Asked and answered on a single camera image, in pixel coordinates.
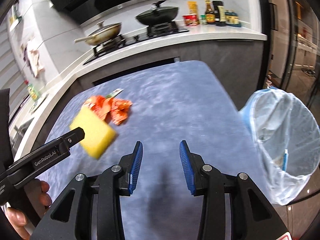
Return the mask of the person's left hand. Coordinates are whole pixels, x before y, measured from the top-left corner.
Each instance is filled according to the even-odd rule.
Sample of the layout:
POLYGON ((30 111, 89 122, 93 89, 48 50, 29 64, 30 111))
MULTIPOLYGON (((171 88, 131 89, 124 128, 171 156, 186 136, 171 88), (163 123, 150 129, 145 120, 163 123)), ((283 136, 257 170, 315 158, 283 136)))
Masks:
POLYGON ((29 222, 36 226, 49 207, 52 199, 48 194, 49 184, 44 180, 34 179, 27 187, 21 188, 9 201, 6 217, 21 239, 30 239, 26 229, 29 222))

